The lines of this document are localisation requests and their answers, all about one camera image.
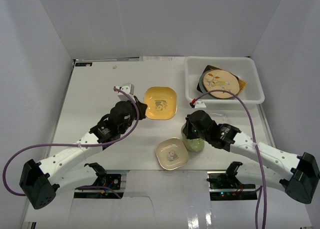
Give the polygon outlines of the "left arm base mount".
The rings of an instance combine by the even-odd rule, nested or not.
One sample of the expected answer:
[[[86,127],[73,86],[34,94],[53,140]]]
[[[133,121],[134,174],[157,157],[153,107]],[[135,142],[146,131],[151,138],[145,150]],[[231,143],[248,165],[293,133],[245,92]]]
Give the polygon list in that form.
[[[121,173],[107,172],[98,163],[86,163],[85,168],[94,170],[96,179],[92,185],[76,189],[75,199],[122,199],[125,186]]]

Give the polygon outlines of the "green panda square dish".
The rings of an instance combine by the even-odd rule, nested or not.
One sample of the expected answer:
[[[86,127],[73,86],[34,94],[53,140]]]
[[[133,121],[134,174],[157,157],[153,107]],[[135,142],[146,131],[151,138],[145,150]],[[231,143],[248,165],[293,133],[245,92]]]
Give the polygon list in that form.
[[[190,152],[200,152],[205,147],[205,141],[201,138],[187,139],[186,135],[183,133],[186,123],[181,127],[182,142],[184,143],[186,149]]]

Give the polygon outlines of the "clear plastic dish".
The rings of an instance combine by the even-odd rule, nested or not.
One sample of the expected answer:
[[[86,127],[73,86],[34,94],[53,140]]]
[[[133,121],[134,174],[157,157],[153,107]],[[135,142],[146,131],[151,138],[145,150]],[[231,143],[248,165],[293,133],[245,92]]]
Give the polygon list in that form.
[[[229,118],[227,114],[221,110],[216,110],[216,109],[210,110],[208,114],[210,115],[211,119],[214,120],[217,124],[229,122]]]

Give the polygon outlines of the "yellow panda square dish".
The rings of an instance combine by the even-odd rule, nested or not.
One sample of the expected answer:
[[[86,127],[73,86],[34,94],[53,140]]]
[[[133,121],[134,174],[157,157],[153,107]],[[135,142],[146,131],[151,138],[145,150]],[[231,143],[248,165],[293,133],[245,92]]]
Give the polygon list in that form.
[[[177,112],[177,94],[165,86],[150,87],[144,94],[145,115],[151,120],[170,120]]]

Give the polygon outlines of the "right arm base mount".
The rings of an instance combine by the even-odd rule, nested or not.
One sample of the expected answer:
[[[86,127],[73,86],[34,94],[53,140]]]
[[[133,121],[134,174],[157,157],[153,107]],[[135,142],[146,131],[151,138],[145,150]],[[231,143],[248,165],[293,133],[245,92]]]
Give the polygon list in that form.
[[[243,164],[234,161],[225,171],[208,171],[207,179],[210,200],[213,201],[254,201],[258,199],[255,184],[243,184],[237,178]]]

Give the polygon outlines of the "beige bird branch plate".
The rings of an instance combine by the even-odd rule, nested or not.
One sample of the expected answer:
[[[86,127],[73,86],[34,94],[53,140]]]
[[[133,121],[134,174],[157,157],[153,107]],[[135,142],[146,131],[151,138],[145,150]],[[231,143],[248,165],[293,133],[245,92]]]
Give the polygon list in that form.
[[[235,95],[240,92],[240,84],[237,77],[221,69],[214,69],[204,73],[202,83],[207,91],[224,90]]]

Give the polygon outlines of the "black square amber plate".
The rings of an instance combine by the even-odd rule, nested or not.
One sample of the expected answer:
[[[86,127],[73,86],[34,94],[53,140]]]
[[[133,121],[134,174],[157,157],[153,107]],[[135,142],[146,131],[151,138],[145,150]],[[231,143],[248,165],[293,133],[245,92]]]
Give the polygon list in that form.
[[[224,70],[224,69],[220,69],[220,68],[215,67],[215,66],[212,66],[212,65],[207,65],[207,66],[205,67],[203,73],[206,73],[206,72],[211,71],[211,70]],[[197,89],[197,91],[201,92],[201,91],[200,91],[200,88],[199,88],[199,82],[198,82],[198,84],[197,84],[196,89]]]

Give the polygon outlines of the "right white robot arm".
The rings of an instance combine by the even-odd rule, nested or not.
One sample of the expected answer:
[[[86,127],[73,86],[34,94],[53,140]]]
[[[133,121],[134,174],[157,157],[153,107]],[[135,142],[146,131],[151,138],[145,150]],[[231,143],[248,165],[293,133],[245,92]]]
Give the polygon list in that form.
[[[217,124],[203,110],[188,114],[182,129],[188,140],[202,139],[215,149],[244,156],[254,164],[233,161],[226,171],[208,178],[217,187],[238,188],[243,184],[266,185],[285,192],[293,200],[310,204],[320,181],[316,158],[307,152],[288,153],[263,142],[256,143],[239,128]]]

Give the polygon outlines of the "teal round plate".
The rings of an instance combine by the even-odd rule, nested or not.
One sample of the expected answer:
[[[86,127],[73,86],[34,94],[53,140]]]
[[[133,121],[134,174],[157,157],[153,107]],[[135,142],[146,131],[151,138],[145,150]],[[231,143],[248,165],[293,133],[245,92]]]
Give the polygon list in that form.
[[[206,74],[206,73],[203,73],[203,74],[200,76],[199,81],[198,81],[199,90],[200,90],[203,94],[207,92],[207,89],[205,88],[204,83],[203,83],[203,79],[204,79],[205,74]]]

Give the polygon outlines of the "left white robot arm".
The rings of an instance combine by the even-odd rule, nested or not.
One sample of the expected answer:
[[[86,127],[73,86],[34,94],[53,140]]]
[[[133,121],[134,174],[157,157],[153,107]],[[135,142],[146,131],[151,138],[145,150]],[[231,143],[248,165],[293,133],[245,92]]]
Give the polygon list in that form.
[[[106,172],[96,162],[74,170],[87,158],[102,152],[118,140],[134,121],[145,119],[148,106],[134,98],[119,101],[74,146],[23,165],[19,186],[35,210],[46,207],[57,194],[82,186],[99,189],[105,185]]]

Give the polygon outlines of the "cream panda square dish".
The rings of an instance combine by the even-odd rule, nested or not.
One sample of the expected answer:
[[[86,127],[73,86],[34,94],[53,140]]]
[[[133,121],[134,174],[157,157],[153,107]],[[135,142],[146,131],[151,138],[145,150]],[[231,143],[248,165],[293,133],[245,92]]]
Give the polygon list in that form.
[[[183,141],[175,137],[159,143],[155,154],[160,166],[167,171],[178,169],[189,161],[189,153]]]

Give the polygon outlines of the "woven fan-shaped basket plate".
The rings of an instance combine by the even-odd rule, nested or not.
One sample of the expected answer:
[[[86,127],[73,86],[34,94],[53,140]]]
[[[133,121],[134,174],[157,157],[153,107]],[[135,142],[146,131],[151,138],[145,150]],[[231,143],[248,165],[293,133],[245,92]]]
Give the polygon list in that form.
[[[247,82],[241,78],[238,78],[238,84],[239,84],[239,92],[238,94],[240,94],[247,86]]]

